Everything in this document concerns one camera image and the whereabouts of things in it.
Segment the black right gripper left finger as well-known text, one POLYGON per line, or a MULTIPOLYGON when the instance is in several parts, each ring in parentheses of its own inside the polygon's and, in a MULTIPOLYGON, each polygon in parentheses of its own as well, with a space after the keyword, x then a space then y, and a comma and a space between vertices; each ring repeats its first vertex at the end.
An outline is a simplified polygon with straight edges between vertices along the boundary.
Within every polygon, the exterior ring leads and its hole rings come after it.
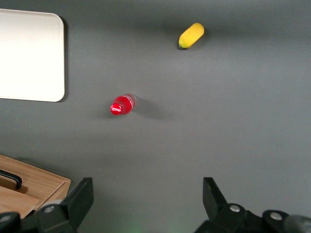
POLYGON ((94 202, 93 179, 83 178, 59 204, 48 204, 21 218, 17 212, 0 215, 2 233, 76 233, 94 202))

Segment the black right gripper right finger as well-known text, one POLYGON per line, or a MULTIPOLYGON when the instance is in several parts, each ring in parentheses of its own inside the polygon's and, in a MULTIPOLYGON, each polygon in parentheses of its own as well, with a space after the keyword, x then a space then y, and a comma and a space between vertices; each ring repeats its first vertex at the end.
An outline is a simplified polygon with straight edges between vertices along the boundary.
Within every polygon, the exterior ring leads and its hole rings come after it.
POLYGON ((289 216, 277 210, 266 210, 257 216, 236 203, 228 203, 212 177, 203 178, 203 205, 208 220, 197 233, 284 233, 289 216))

